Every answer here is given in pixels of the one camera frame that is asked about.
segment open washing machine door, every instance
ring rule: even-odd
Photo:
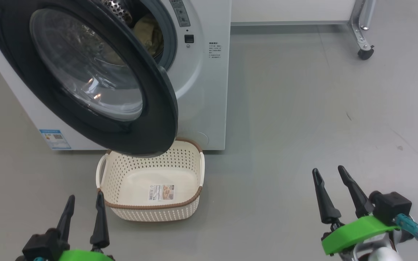
[[[174,142],[166,71],[100,0],[0,0],[0,49],[37,98],[93,142],[143,157]]]

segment brown basket rim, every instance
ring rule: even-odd
[[[107,200],[104,200],[104,203],[106,206],[110,208],[120,208],[122,210],[164,210],[166,208],[181,208],[186,205],[190,205],[195,201],[199,195],[201,194],[202,186],[199,186],[198,190],[196,191],[196,194],[191,197],[189,200],[186,200],[182,203],[176,203],[176,204],[170,204],[170,205],[157,205],[157,206],[129,206],[129,205],[119,205],[119,204],[112,204],[108,202]]]
[[[175,140],[176,141],[188,142],[188,143],[192,144],[194,147],[196,147],[196,149],[200,153],[202,152],[202,149],[199,146],[199,144],[197,144],[196,142],[194,142],[190,139],[177,137]],[[111,152],[112,152],[112,150],[107,150],[106,154],[110,154]],[[130,205],[113,204],[113,203],[108,202],[107,200],[104,200],[104,203],[106,204],[106,206],[108,206],[110,208],[119,208],[119,209],[122,209],[122,210],[164,210],[166,208],[180,208],[180,207],[184,207],[186,205],[189,205],[189,204],[193,203],[193,201],[195,201],[196,198],[199,197],[199,195],[201,194],[201,191],[202,191],[202,186],[199,186],[198,190],[196,191],[196,194],[194,196],[192,196],[189,200],[186,200],[185,202],[182,202],[182,203],[176,203],[176,204],[170,204],[170,205],[130,206]]]

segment front-loading washing machine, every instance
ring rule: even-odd
[[[230,0],[0,0],[0,72],[54,150],[223,150],[230,15]]]

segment basket handle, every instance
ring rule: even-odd
[[[109,154],[104,154],[98,162],[98,167],[96,167],[96,188],[98,189],[101,188],[101,168],[103,167],[104,162],[107,162],[107,156],[109,156]]]

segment white basket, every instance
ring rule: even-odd
[[[183,139],[154,158],[108,151],[96,169],[96,187],[103,191],[106,206],[131,221],[189,218],[198,207],[203,183],[204,154],[197,144]]]

